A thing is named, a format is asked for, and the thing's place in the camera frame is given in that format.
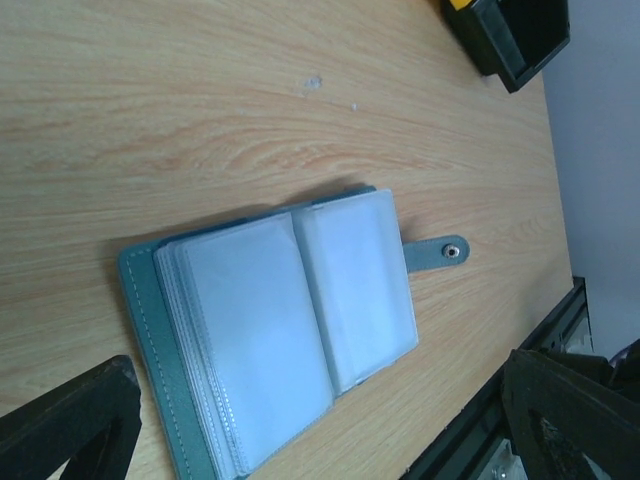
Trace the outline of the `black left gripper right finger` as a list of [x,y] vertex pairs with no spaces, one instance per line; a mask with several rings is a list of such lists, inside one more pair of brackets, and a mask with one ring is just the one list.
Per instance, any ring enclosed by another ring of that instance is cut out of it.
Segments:
[[530,479],[639,476],[639,351],[606,358],[514,350],[502,403]]

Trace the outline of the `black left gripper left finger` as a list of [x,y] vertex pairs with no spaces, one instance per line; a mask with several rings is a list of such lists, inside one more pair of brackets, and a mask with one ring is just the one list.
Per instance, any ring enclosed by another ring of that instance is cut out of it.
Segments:
[[116,355],[1,418],[1,477],[123,479],[139,437],[141,390]]

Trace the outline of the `teal leather card holder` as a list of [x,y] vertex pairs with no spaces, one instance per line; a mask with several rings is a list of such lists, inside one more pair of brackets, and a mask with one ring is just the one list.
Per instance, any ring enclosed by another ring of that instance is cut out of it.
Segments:
[[124,249],[117,268],[180,479],[243,479],[419,342],[409,277],[470,256],[401,239],[364,186]]

